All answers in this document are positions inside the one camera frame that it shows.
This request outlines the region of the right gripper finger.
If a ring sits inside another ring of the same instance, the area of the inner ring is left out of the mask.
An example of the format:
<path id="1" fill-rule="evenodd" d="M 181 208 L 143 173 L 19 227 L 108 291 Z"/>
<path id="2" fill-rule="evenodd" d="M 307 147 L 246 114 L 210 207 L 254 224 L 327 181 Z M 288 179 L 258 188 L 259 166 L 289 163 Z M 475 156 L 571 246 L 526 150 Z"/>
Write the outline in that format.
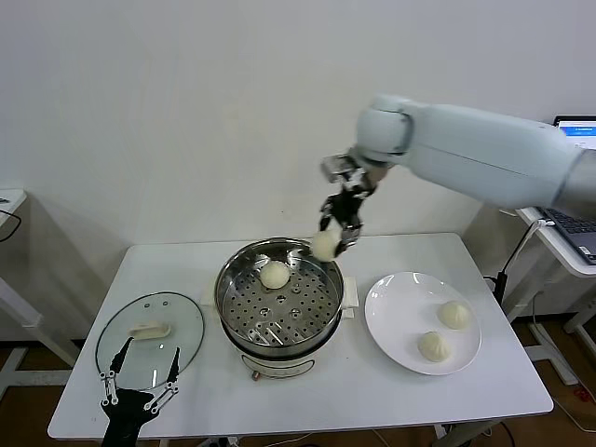
<path id="1" fill-rule="evenodd" d="M 342 227 L 339 241 L 335 247 L 335 258 L 339 257 L 348 248 L 356 244 L 360 236 L 361 228 L 361 224 L 347 224 Z"/>
<path id="2" fill-rule="evenodd" d="M 326 231 L 332 222 L 336 221 L 336 198 L 327 197 L 320 208 L 320 219 L 318 221 L 319 232 Z"/>

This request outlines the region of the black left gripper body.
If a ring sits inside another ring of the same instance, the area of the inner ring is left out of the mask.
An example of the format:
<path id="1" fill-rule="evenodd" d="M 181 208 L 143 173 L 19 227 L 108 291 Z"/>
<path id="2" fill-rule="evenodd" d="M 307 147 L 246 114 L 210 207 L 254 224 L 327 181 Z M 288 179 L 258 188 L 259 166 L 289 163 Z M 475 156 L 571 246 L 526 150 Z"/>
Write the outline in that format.
<path id="1" fill-rule="evenodd" d="M 145 409 L 154 395 L 133 389 L 118 389 L 116 397 L 117 404 L 110 400 L 102 402 L 102 410 L 109 420 L 102 446 L 135 447 L 142 426 L 156 418 L 155 413 Z"/>

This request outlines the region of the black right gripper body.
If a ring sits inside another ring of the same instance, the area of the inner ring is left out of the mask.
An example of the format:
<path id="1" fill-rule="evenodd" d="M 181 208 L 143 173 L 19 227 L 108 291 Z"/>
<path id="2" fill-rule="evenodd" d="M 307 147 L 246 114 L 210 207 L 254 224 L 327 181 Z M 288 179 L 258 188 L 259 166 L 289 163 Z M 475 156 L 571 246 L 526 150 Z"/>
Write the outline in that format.
<path id="1" fill-rule="evenodd" d="M 341 188 L 338 194 L 328 197 L 336 198 L 336 222 L 342 228 L 347 224 L 361 224 L 359 209 L 366 198 L 373 194 L 371 188 L 354 186 L 352 189 Z"/>

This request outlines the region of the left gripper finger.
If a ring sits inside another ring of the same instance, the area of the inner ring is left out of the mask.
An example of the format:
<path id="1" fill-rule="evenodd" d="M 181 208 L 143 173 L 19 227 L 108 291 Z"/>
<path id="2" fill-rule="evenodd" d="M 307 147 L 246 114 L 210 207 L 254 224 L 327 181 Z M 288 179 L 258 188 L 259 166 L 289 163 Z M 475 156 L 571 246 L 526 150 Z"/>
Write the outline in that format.
<path id="1" fill-rule="evenodd" d="M 179 393 L 178 377 L 180 374 L 180 354 L 181 349 L 177 347 L 169 368 L 165 387 L 157 397 L 154 397 L 143 406 L 146 411 L 149 411 L 150 413 L 158 413 Z"/>
<path id="2" fill-rule="evenodd" d="M 117 405 L 118 403 L 116 377 L 122 370 L 129 346 L 133 340 L 133 337 L 129 337 L 120 350 L 112 357 L 108 370 L 100 373 L 103 387 L 101 406 Z"/>

